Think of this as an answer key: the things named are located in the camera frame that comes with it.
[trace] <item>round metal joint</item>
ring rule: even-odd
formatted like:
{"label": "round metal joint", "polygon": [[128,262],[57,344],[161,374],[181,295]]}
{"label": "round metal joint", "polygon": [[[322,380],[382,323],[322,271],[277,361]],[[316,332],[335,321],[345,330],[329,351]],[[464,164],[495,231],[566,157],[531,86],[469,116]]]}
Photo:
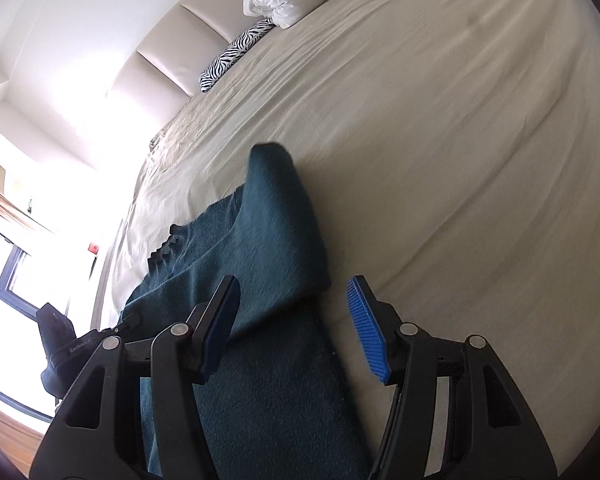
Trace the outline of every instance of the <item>round metal joint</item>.
{"label": "round metal joint", "polygon": [[403,335],[416,335],[418,333],[418,327],[413,323],[402,323],[400,325],[400,333]]}
{"label": "round metal joint", "polygon": [[120,344],[120,338],[112,335],[112,336],[107,337],[102,342],[102,347],[105,350],[113,350],[114,348],[118,348],[119,344]]}
{"label": "round metal joint", "polygon": [[474,348],[484,348],[487,346],[487,340],[481,335],[472,335],[469,338],[469,344]]}
{"label": "round metal joint", "polygon": [[189,331],[189,325],[186,323],[178,323],[171,327],[173,335],[185,335]]}

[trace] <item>beige curtain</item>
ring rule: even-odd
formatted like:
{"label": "beige curtain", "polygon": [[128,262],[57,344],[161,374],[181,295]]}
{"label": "beige curtain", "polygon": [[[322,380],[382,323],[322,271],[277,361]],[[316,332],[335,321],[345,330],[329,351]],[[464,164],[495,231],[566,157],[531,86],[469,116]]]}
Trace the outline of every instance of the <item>beige curtain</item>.
{"label": "beige curtain", "polygon": [[0,449],[25,476],[42,441],[42,435],[0,411]]}
{"label": "beige curtain", "polygon": [[56,236],[0,194],[0,232],[29,254],[54,243]]}

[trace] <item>zebra print pillow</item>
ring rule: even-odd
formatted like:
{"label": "zebra print pillow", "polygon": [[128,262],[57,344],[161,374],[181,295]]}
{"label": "zebra print pillow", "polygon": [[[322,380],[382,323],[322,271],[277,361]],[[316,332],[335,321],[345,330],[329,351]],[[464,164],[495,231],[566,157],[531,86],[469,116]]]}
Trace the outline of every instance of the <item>zebra print pillow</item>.
{"label": "zebra print pillow", "polygon": [[206,67],[205,71],[200,76],[199,81],[202,92],[209,92],[211,87],[218,82],[226,71],[235,65],[236,62],[273,27],[275,27],[275,25],[270,19],[260,20],[235,38],[224,52]]}

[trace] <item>headboard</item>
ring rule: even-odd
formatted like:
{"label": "headboard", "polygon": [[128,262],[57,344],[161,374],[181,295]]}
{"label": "headboard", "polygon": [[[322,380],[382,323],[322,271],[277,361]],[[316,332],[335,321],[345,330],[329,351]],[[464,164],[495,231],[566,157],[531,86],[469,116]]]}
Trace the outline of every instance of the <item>headboard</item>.
{"label": "headboard", "polygon": [[142,40],[107,98],[158,132],[200,92],[207,65],[257,20],[244,15],[242,0],[180,0]]}

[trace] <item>bed sheet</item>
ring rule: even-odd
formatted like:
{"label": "bed sheet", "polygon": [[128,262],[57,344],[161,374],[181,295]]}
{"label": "bed sheet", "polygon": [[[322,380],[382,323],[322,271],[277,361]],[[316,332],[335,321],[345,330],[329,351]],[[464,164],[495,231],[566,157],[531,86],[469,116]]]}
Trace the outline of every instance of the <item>bed sheet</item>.
{"label": "bed sheet", "polygon": [[170,224],[231,193],[271,140],[317,213],[333,280],[322,316],[371,446],[392,392],[347,312],[354,274],[433,336],[487,337],[564,469],[600,423],[590,0],[330,0],[267,34],[145,162],[114,254],[117,309]]}

